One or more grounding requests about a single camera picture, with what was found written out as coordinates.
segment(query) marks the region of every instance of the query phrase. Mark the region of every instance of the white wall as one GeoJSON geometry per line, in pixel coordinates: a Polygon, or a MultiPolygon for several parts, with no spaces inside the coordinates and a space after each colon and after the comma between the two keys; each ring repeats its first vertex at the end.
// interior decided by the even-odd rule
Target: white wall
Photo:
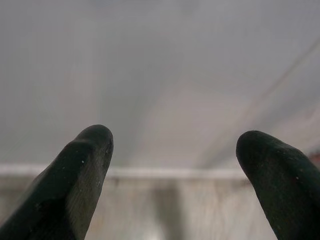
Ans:
{"type": "Polygon", "coordinates": [[[113,168],[238,168],[258,129],[320,139],[316,0],[0,1],[0,163],[45,166],[83,128],[113,168]]]}

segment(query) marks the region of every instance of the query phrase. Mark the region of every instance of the gray surface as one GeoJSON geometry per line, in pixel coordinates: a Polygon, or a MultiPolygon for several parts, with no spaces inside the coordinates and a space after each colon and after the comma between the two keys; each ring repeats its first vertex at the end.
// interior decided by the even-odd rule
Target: gray surface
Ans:
{"type": "Polygon", "coordinates": [[[0,1],[0,163],[47,165],[82,129],[112,167],[237,168],[248,129],[320,142],[317,0],[0,1]]]}
{"type": "MultiPolygon", "coordinates": [[[[0,219],[27,179],[0,180],[0,219]]],[[[86,240],[275,240],[247,181],[108,178],[86,240]]]]}

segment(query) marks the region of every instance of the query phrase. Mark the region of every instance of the finger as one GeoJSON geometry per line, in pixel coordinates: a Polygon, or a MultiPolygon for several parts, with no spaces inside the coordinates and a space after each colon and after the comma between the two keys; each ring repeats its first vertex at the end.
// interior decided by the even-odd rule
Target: finger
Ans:
{"type": "Polygon", "coordinates": [[[278,239],[320,239],[320,172],[300,150],[248,131],[236,156],[278,239]]]}
{"type": "Polygon", "coordinates": [[[0,228],[1,240],[83,240],[113,153],[102,125],[83,130],[33,181],[0,228]]]}

